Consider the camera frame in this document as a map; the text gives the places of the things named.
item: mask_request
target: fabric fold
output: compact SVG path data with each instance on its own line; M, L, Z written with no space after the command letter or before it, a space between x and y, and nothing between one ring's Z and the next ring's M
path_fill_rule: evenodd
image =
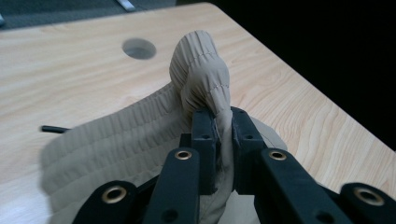
M216 185L200 198L200 223L217 223L233 190L230 76L205 31L183 36L169 66L171 82L111 115L79 125L48 143L40 154L49 223L72 223L95 189L113 180L140 186L161 172L180 135L191 132L192 113L208 107L221 141ZM265 143L287 149L269 126L253 120Z

